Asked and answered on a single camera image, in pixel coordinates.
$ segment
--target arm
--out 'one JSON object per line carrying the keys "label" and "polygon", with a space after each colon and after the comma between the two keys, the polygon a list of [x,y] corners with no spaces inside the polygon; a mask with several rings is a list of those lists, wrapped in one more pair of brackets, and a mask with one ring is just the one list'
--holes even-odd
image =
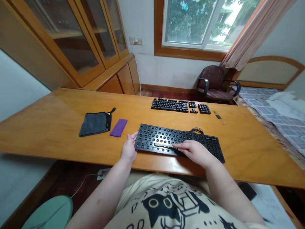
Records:
{"label": "arm", "polygon": [[241,83],[238,82],[238,81],[235,81],[235,80],[223,80],[223,81],[228,81],[228,82],[233,82],[233,83],[235,83],[235,84],[237,85],[237,89],[236,89],[236,92],[235,92],[235,94],[233,95],[233,97],[238,96],[238,94],[239,94],[239,92],[240,92],[240,90],[241,90]]}
{"label": "arm", "polygon": [[[200,84],[200,81],[201,80],[204,80],[204,82],[205,82],[205,87],[204,87],[204,91],[202,92],[202,91],[200,91],[200,90],[198,90],[198,88],[199,88],[199,84]],[[209,81],[207,80],[207,79],[205,79],[205,78],[198,78],[198,82],[197,82],[197,86],[196,86],[196,90],[198,91],[198,92],[200,92],[202,95],[206,95],[207,94],[207,91],[209,90]]]}
{"label": "arm", "polygon": [[66,226],[66,229],[104,228],[112,219],[137,157],[134,142],[138,133],[127,135],[122,155],[105,179],[83,203]]}
{"label": "arm", "polygon": [[184,141],[173,146],[206,169],[212,200],[242,222],[265,225],[258,210],[240,190],[222,163],[202,144],[196,141]]}

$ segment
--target power outlet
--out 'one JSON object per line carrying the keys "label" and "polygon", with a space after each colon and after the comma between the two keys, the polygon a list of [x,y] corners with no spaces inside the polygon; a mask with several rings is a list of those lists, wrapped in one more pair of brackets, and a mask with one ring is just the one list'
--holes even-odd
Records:
{"label": "power outlet", "polygon": [[129,43],[132,45],[134,42],[138,41],[134,45],[143,45],[143,39],[142,38],[134,38],[134,37],[129,37]]}
{"label": "power outlet", "polygon": [[136,38],[138,40],[137,45],[143,45],[143,39],[142,38]]}
{"label": "power outlet", "polygon": [[132,45],[134,43],[134,37],[129,37],[129,43]]}

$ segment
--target wooden headboard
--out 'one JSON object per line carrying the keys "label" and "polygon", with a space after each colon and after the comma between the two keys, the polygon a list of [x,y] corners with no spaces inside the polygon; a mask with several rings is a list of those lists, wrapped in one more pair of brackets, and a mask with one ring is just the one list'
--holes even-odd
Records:
{"label": "wooden headboard", "polygon": [[304,69],[303,64],[287,57],[255,57],[232,80],[238,80],[242,86],[284,90]]}

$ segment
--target checkered bedsheet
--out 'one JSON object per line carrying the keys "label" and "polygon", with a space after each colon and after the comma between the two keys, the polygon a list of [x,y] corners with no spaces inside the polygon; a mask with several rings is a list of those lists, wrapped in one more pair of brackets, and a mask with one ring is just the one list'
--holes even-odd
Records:
{"label": "checkered bedsheet", "polygon": [[273,123],[278,131],[305,156],[305,121],[283,116],[271,107],[266,99],[276,92],[280,92],[280,90],[242,87],[239,96],[267,121]]}

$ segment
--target chair armrest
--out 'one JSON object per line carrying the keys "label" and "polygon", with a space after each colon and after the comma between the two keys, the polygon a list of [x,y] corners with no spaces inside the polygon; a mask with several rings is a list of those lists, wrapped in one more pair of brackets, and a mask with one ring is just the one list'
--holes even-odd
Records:
{"label": "chair armrest", "polygon": [[[200,90],[198,90],[200,80],[204,80],[204,81],[205,81],[205,83],[206,83],[206,86],[204,87],[204,91],[203,91],[203,92],[201,92]],[[197,90],[197,91],[199,91],[199,92],[200,92],[202,95],[206,95],[206,94],[207,94],[208,89],[209,89],[209,81],[208,81],[207,79],[205,79],[205,78],[200,78],[200,77],[198,77],[198,82],[197,82],[197,87],[196,87],[196,90]]]}
{"label": "chair armrest", "polygon": [[237,85],[237,90],[236,90],[236,92],[235,92],[235,94],[234,94],[233,96],[234,96],[234,97],[235,97],[235,96],[238,96],[238,94],[239,94],[239,92],[240,92],[240,90],[241,90],[241,83],[238,82],[238,81],[235,81],[235,80],[223,80],[223,81],[229,81],[229,82],[236,83],[236,85]]}

